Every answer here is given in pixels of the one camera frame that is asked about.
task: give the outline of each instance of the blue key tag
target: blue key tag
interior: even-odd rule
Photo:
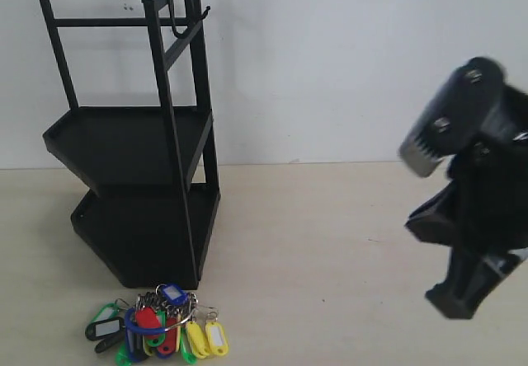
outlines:
[[[180,289],[176,284],[165,285],[161,289],[163,296],[173,306],[181,306],[187,301],[187,293]]]

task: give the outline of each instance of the black rack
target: black rack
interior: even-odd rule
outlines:
[[[76,233],[129,288],[173,282],[198,287],[219,204],[219,178],[200,0],[142,0],[144,18],[55,18],[40,0],[69,103],[45,131],[50,153],[89,188],[73,211]],[[160,18],[169,7],[171,16]],[[145,26],[160,106],[80,106],[59,37],[61,27]],[[176,41],[165,50],[161,27]],[[196,105],[174,106],[167,72],[191,51]],[[203,157],[205,183],[192,183]]]

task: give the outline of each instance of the shelf tray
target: shelf tray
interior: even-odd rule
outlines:
[[[181,168],[189,189],[212,115],[194,106],[175,107],[174,114]],[[159,107],[82,107],[65,114],[43,137],[48,151],[99,196],[172,191]]]
[[[178,229],[181,201],[170,197],[102,199],[90,190],[71,220],[75,232],[125,287],[175,283],[195,290],[219,199],[218,190],[208,190],[205,184],[191,185],[187,203],[192,243],[187,232]]]

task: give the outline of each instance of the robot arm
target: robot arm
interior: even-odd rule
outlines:
[[[500,65],[474,58],[457,68],[399,149],[426,178],[452,157],[449,185],[408,217],[421,242],[451,248],[444,282],[427,299],[447,318],[471,319],[528,257],[528,96]]]

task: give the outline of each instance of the key ring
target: key ring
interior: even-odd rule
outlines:
[[[133,307],[127,310],[125,314],[125,318],[124,318],[126,328],[141,336],[158,336],[158,335],[163,335],[172,329],[176,329],[177,327],[188,323],[189,320],[192,319],[195,313],[195,309],[192,309],[191,312],[189,312],[189,315],[187,315],[181,321],[173,325],[167,326],[167,327],[159,327],[155,329],[144,329],[143,327],[136,326],[131,320],[132,314],[134,314],[134,312],[135,312],[135,309]]]

